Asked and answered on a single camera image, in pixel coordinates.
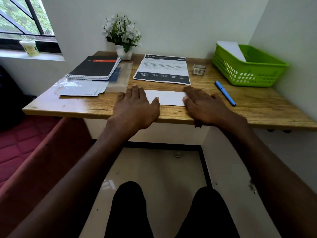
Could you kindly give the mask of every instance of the window sill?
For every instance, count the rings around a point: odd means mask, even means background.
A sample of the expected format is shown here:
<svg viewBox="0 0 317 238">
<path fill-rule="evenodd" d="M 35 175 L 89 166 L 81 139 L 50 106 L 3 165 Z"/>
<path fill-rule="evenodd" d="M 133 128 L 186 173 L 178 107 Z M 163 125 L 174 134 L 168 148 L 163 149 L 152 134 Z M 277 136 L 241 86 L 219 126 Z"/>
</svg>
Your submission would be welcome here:
<svg viewBox="0 0 317 238">
<path fill-rule="evenodd" d="M 50 60 L 50 61 L 65 61 L 62 54 L 57 53 L 40 53 L 40 55 L 35 57 L 30 57 L 25 51 L 15 51 L 0 49 L 0 58 L 22 58 L 22 59 L 35 59 L 35 60 Z"/>
</svg>

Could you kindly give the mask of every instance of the hand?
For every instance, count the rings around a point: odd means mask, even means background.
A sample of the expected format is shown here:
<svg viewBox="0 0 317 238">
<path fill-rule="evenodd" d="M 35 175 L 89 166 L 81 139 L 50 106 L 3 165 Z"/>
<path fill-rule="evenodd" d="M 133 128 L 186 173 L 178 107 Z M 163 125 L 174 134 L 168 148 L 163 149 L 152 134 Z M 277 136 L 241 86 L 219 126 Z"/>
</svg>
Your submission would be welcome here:
<svg viewBox="0 0 317 238">
<path fill-rule="evenodd" d="M 143 88 L 133 86 L 126 93 L 119 93 L 108 122 L 117 129 L 133 136 L 140 129 L 148 128 L 159 117 L 159 98 L 149 104 Z"/>
<path fill-rule="evenodd" d="M 210 96 L 203 90 L 190 86 L 184 87 L 184 92 L 187 97 L 183 98 L 183 102 L 193 119 L 226 130 L 233 126 L 248 126 L 247 120 L 228 109 L 218 94 Z"/>
</svg>

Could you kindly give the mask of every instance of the potted plant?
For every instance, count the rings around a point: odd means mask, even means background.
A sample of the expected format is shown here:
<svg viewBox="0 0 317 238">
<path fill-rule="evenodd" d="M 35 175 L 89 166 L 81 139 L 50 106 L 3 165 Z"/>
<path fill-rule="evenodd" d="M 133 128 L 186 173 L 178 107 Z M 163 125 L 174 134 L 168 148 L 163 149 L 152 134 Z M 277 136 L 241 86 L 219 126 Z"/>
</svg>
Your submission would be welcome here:
<svg viewBox="0 0 317 238">
<path fill-rule="evenodd" d="M 141 45 L 139 41 L 142 36 L 134 24 L 126 15 L 116 14 L 111 18 L 106 18 L 102 33 L 108 42 L 113 42 L 116 45 L 117 55 L 122 60 L 131 60 L 132 47 Z"/>
</svg>

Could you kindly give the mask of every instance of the green basket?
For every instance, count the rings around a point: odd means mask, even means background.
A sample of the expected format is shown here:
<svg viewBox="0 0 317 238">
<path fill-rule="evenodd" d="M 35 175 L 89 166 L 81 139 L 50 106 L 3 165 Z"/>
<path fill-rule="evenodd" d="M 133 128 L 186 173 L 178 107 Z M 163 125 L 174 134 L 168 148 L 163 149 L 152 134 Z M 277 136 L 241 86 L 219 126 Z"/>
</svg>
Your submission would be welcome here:
<svg viewBox="0 0 317 238">
<path fill-rule="evenodd" d="M 214 65 L 234 86 L 270 87 L 288 64 L 249 45 L 239 45 L 243 62 L 217 44 Z"/>
</svg>

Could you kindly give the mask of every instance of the black notebook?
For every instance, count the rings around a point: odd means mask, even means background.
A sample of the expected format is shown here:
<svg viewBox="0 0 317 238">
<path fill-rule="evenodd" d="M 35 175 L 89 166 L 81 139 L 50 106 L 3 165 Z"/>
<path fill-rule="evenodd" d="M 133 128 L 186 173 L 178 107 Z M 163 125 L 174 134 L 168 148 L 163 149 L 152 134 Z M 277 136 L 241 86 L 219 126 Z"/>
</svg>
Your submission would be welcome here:
<svg viewBox="0 0 317 238">
<path fill-rule="evenodd" d="M 88 56 L 66 77 L 84 80 L 108 80 L 119 62 L 120 58 L 115 56 Z"/>
</svg>

